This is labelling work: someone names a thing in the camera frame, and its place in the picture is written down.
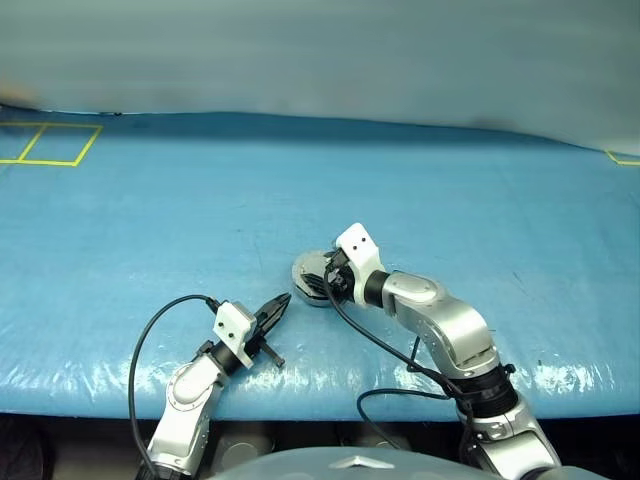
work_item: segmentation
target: black cable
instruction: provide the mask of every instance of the black cable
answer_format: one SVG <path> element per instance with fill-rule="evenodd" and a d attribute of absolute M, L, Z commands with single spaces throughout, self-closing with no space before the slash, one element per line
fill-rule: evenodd
<path fill-rule="evenodd" d="M 333 305 L 333 308 L 335 308 L 336 312 L 338 312 L 338 315 L 340 315 L 340 317 L 342 317 L 342 319 L 345 322 L 347 322 L 353 329 L 355 329 L 358 333 L 363 335 L 365 338 L 372 341 L 373 343 L 378 345 L 380 348 L 382 348 L 386 352 L 390 353 L 394 357 L 404 362 L 408 367 L 411 367 L 415 372 L 422 373 L 423 375 L 427 376 L 428 378 L 436 382 L 445 393 L 445 395 L 438 395 L 438 397 L 443 397 L 442 399 L 455 398 L 457 400 L 463 400 L 462 402 L 460 402 L 459 406 L 460 406 L 460 409 L 462 410 L 462 413 L 466 416 L 466 421 L 464 426 L 464 432 L 462 434 L 462 438 L 460 439 L 460 444 L 458 446 L 458 455 L 461 457 L 460 461 L 463 461 L 462 458 L 468 457 L 468 455 L 466 455 L 466 452 L 464 452 L 464 448 L 465 448 L 465 444 L 471 438 L 472 422 L 473 422 L 473 410 L 471 409 L 471 406 L 469 405 L 466 398 L 472 395 L 475 395 L 477 392 L 467 392 L 467 393 L 462 392 L 457 385 L 455 385 L 451 380 L 449 380 L 447 377 L 442 375 L 440 372 L 436 372 L 435 370 L 432 370 L 430 368 L 423 367 L 412 358 L 407 357 L 406 355 L 402 354 L 401 352 L 393 348 L 391 345 L 385 343 L 383 340 L 376 337 L 373 333 L 371 333 L 369 330 L 367 330 L 358 322 L 356 322 L 354 319 L 352 319 L 349 316 L 349 314 L 338 303 L 335 296 L 333 295 L 333 291 L 331 290 L 331 286 L 329 284 L 330 270 L 331 270 L 331 264 L 327 266 L 327 268 L 324 271 L 324 275 L 322 277 L 322 284 L 324 287 L 324 291 L 326 292 L 327 298 L 331 302 L 331 305 Z M 417 350 L 417 346 L 418 346 L 418 342 L 416 341 L 414 342 L 414 351 Z M 387 442 L 389 442 L 390 445 L 394 446 L 394 448 L 398 448 L 398 445 L 397 444 L 394 445 L 393 440 L 387 437 L 385 433 L 374 422 L 372 422 L 369 417 L 363 416 L 364 412 L 360 407 L 360 402 L 362 401 L 362 398 L 366 398 L 367 396 L 369 396 L 367 394 L 369 394 L 370 392 L 377 392 L 381 390 L 396 390 L 396 389 L 379 389 L 379 390 L 369 390 L 368 392 L 364 392 L 362 395 L 360 395 L 360 397 L 358 397 L 358 401 L 357 401 L 358 412 L 360 413 L 360 416 L 362 416 L 363 419 L 366 422 L 368 422 L 382 438 L 384 438 Z M 432 398 L 432 395 L 435 395 L 435 394 L 427 394 L 426 392 L 419 392 L 416 390 L 406 390 L 406 392 L 413 392 L 413 393 L 407 393 L 408 395 L 420 395 L 428 398 Z"/>
<path fill-rule="evenodd" d="M 365 413 L 362 408 L 362 401 L 373 395 L 415 395 L 417 397 L 425 397 L 425 398 L 433 398 L 435 400 L 449 400 L 447 395 L 438 395 L 437 393 L 427 393 L 421 392 L 419 390 L 405 390 L 402 388 L 378 388 L 375 390 L 368 390 L 358 397 L 356 400 L 356 407 L 358 408 L 358 413 L 362 417 L 362 420 L 365 421 L 371 428 L 373 428 L 378 435 L 380 435 L 389 445 L 391 445 L 396 450 L 402 450 L 402 447 L 398 445 L 391 437 L 389 437 L 382 428 L 378 424 L 376 424 L 369 416 Z"/>
<path fill-rule="evenodd" d="M 207 303 L 209 308 L 215 311 L 217 310 L 217 306 L 219 305 L 216 300 L 211 297 L 207 297 L 206 295 L 186 295 L 184 297 L 176 298 L 172 302 L 167 303 L 164 307 L 158 310 L 149 323 L 144 327 L 142 333 L 138 337 L 138 342 L 136 343 L 136 347 L 133 349 L 133 356 L 131 357 L 131 366 L 129 367 L 129 386 L 127 391 L 127 397 L 129 401 L 129 419 L 131 420 L 131 430 L 133 432 L 133 440 L 142 456 L 142 460 L 147 466 L 149 473 L 151 473 L 153 478 L 158 477 L 158 473 L 156 472 L 155 465 L 149 458 L 149 454 L 147 453 L 147 448 L 142 441 L 142 435 L 140 435 L 140 427 L 138 425 L 138 419 L 136 418 L 136 404 L 135 404 L 135 378 L 136 378 L 136 366 L 138 364 L 138 357 L 140 356 L 140 350 L 142 349 L 142 344 L 144 343 L 147 335 L 149 335 L 149 331 L 153 327 L 153 325 L 158 321 L 158 319 L 167 312 L 167 310 L 175 307 L 179 303 L 186 302 L 187 300 L 203 300 Z"/>
<path fill-rule="evenodd" d="M 369 330 L 367 330 L 358 322 L 356 322 L 354 319 L 352 319 L 349 316 L 349 314 L 338 303 L 335 296 L 333 295 L 333 292 L 331 291 L 331 286 L 329 285 L 329 268 L 327 268 L 324 272 L 324 275 L 322 277 L 322 283 L 324 286 L 324 290 L 327 294 L 327 298 L 329 298 L 329 301 L 331 302 L 331 305 L 333 305 L 333 308 L 336 309 L 336 312 L 338 312 L 338 315 L 340 315 L 342 319 L 345 322 L 347 322 L 354 330 L 356 330 L 358 333 L 360 333 L 365 338 L 367 338 L 367 340 L 375 343 L 380 348 L 390 353 L 394 357 L 398 358 L 405 364 L 413 367 L 417 372 L 420 372 L 423 375 L 429 377 L 431 380 L 436 382 L 444 390 L 445 394 L 447 394 L 449 397 L 459 398 L 464 396 L 464 394 L 462 393 L 462 391 L 460 391 L 457 385 L 455 385 L 451 380 L 449 380 L 447 377 L 442 375 L 440 372 L 436 372 L 435 370 L 432 370 L 430 368 L 423 367 L 416 361 L 411 360 L 409 357 L 402 354 L 401 352 L 393 348 L 388 343 L 385 343 L 383 340 L 376 337 L 373 333 L 371 333 Z"/>

